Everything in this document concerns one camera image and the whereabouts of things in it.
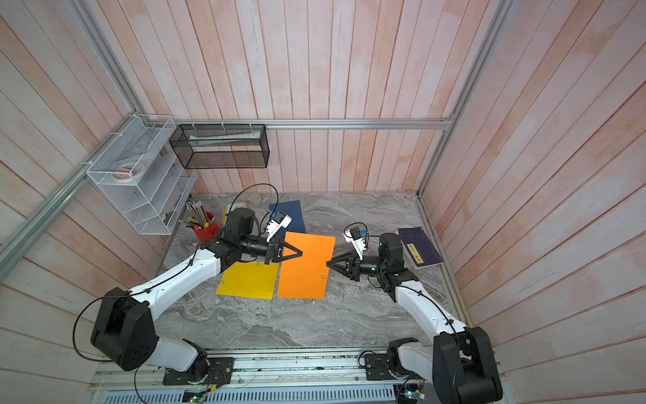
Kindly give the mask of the blue paper document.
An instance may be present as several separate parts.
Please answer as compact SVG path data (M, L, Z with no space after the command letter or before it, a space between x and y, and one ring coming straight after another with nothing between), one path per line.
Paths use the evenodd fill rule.
M292 218L292 222L287 228L286 233L295 232L306 234L306 225L304 224L304 218L302 215L301 204L299 200L271 204L268 207L270 220L272 219L272 216L279 210Z

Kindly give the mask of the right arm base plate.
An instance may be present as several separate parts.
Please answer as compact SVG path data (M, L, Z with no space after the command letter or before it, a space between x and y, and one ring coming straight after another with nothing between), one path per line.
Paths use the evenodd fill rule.
M411 376L432 379L433 347L416 338L401 338L389 343L385 353L371 350L358 355L358 365L368 380L395 380Z

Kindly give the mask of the orange paper document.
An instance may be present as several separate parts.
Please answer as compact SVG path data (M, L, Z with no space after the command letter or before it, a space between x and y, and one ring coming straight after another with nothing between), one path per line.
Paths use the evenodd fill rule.
M280 265L277 297L324 300L329 269L336 245L335 237L287 232L285 241L303 255Z

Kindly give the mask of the yellow paper document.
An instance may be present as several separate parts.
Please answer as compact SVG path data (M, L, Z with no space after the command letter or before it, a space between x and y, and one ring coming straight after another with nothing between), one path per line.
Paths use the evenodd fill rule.
M224 272L217 294L272 300L278 274L279 264L236 263Z

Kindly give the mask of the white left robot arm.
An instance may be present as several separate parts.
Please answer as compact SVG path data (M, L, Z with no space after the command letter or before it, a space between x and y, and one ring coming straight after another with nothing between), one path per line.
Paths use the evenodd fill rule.
M109 291L101 300L92 345L125 371L151 365L184 374L192 384L203 380L210 366L206 351L187 340L158 336L155 321L179 298L246 255L262 258L265 264L302 256L297 247L275 236L289 226L290 216L276 212L267 236L254 234L256 222L253 210L237 208L228 213L224 227L181 264L129 291ZM289 257L285 250L290 250Z

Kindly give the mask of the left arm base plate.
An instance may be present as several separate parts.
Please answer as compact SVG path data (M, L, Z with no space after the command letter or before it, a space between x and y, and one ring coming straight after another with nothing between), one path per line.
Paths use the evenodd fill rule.
M198 357L185 372L167 369L163 385L227 385L231 381L233 357Z

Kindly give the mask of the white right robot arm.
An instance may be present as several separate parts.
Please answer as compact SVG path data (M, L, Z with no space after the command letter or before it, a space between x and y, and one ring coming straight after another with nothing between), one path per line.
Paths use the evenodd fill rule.
M353 281L364 275L374 277L378 287L414 318L431 342L426 346L416 338L392 341L384 355L371 353L362 360L367 374L374 376L379 368L387 368L393 376L425 380L442 403L501 400L503 387L488 334L480 327L468 327L431 297L405 266L400 235L380 235L375 256L365 252L368 232L353 227L344 238L353 250L333 257L328 268Z

